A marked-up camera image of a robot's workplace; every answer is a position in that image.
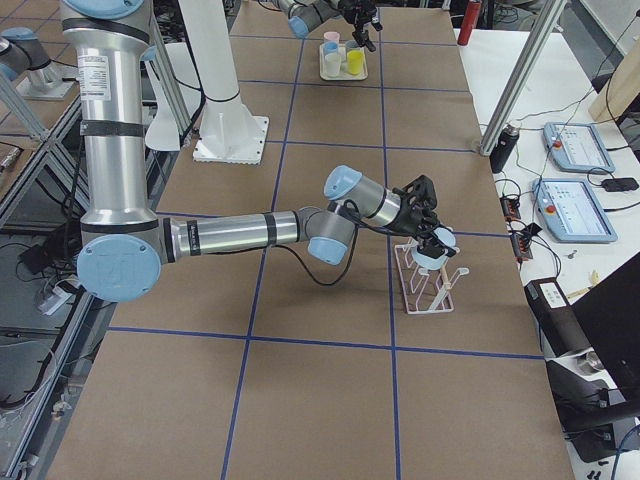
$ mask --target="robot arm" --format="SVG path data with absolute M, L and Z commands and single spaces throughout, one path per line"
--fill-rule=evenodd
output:
M 91 193 L 80 222 L 84 246 L 77 260 L 87 291 L 104 300 L 132 300 L 153 287 L 162 264 L 183 256 L 303 241 L 309 242 L 311 255 L 336 265 L 365 220 L 379 233 L 416 238 L 418 258 L 437 263 L 453 254 L 453 241 L 439 233 L 451 236 L 433 213 L 430 180 L 421 177 L 389 191 L 345 166 L 327 180 L 326 210 L 159 219 L 147 205 L 139 64 L 149 46 L 151 15 L 150 3 L 143 0 L 117 7 L 89 0 L 61 4 L 64 35 L 78 52 L 80 128 Z
M 15 27 L 0 33 L 0 72 L 15 80 L 28 71 L 31 85 L 46 92 L 62 82 L 62 74 L 28 28 Z
M 306 38 L 330 18 L 342 15 L 354 27 L 353 38 L 361 47 L 371 52 L 376 50 L 369 39 L 367 26 L 382 30 L 378 20 L 378 9 L 374 0 L 314 0 L 303 3 L 299 0 L 271 0 L 289 19 L 289 27 L 298 38 Z

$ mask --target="blue cup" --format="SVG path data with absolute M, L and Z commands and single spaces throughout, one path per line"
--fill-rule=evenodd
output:
M 339 53 L 338 52 L 338 44 L 336 42 L 326 42 L 322 46 L 322 52 L 327 55 L 329 53 Z

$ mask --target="tray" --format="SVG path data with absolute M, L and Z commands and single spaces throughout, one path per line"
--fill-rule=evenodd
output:
M 338 53 L 340 54 L 340 56 L 342 57 L 342 65 L 340 65 L 340 74 L 337 77 L 330 77 L 326 74 L 325 68 L 324 68 L 324 53 L 322 51 L 322 47 L 324 45 L 320 44 L 320 48 L 318 50 L 319 52 L 319 56 L 320 56 L 320 78 L 322 78 L 323 80 L 328 80 L 330 82 L 336 81 L 336 80 L 364 80 L 365 78 L 367 78 L 369 76 L 369 72 L 367 70 L 367 56 L 365 55 L 364 57 L 364 63 L 362 65 L 362 72 L 360 72 L 360 74 L 358 75 L 351 75 L 348 71 L 347 71 L 347 60 L 346 60 L 346 51 L 345 51 L 345 47 L 344 47 L 344 43 L 340 43 L 338 44 Z

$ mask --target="yellow cup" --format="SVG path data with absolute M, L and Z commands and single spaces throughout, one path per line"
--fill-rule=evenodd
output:
M 364 52 L 362 50 L 351 50 L 347 52 L 347 71 L 351 75 L 360 75 L 364 67 Z

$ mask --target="white table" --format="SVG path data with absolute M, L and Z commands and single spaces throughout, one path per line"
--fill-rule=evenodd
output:
M 489 122 L 526 39 L 525 32 L 476 30 L 471 36 L 469 45 L 460 47 L 469 88 L 474 97 L 478 122 L 481 125 Z M 584 97 L 590 87 L 589 79 L 566 41 L 561 34 L 554 33 L 545 45 L 510 119 L 519 119 L 531 113 L 562 109 Z M 588 108 L 595 97 L 595 92 L 592 92 L 579 105 L 573 105 L 562 112 L 526 118 L 522 122 L 522 127 L 541 128 L 546 122 L 567 122 L 570 118 L 572 122 L 591 123 L 593 120 Z M 600 124 L 597 128 L 607 148 L 626 145 L 624 137 L 613 122 Z M 546 178 L 586 178 L 586 175 L 559 171 L 551 159 L 546 161 L 547 153 L 542 132 L 523 130 L 520 133 L 517 152 L 514 150 L 504 168 L 506 177 L 517 182 L 523 192 L 531 191 L 531 184 L 538 176 L 516 165 L 518 154 L 520 165 L 524 165 L 533 172 L 543 173 Z M 611 152 L 611 157 L 616 166 L 614 172 L 616 177 L 634 177 L 640 180 L 640 164 L 630 149 Z M 504 175 L 495 175 L 495 178 L 496 180 L 504 178 Z M 591 178 L 598 182 L 607 177 L 592 175 Z M 499 194 L 503 192 L 503 185 L 504 182 L 497 184 Z M 626 193 L 607 193 L 600 188 L 593 190 L 604 208 L 616 208 L 640 201 L 640 190 Z M 506 192 L 515 193 L 516 189 L 513 185 L 506 185 Z M 533 195 L 531 193 L 523 195 L 520 202 L 523 221 L 530 223 L 533 220 L 544 227 L 539 214 L 534 213 Z M 638 238 L 640 207 L 609 213 L 608 217 L 619 237 L 619 240 L 613 244 L 563 244 L 554 241 L 553 237 L 546 232 L 540 234 L 562 260 L 562 273 L 558 283 L 566 293 L 589 286 L 589 277 L 594 269 L 602 280 L 640 251 Z M 537 245 L 533 245 L 532 252 L 534 259 L 524 262 L 522 266 L 523 285 L 532 279 L 555 275 L 551 254 Z M 569 258 L 568 255 L 572 253 L 574 253 L 573 258 Z M 560 359 L 559 363 L 571 367 L 575 361 L 564 358 Z M 598 378 L 605 379 L 613 386 L 606 372 L 599 374 Z M 592 470 L 596 472 L 601 470 L 600 478 L 603 480 L 610 478 L 612 459 L 609 465 L 605 466 L 599 466 L 597 462 L 585 464 L 569 443 L 568 450 L 576 479 L 586 478 Z M 640 472 L 640 452 L 626 453 L 620 460 L 616 479 L 637 480 L 638 472 Z

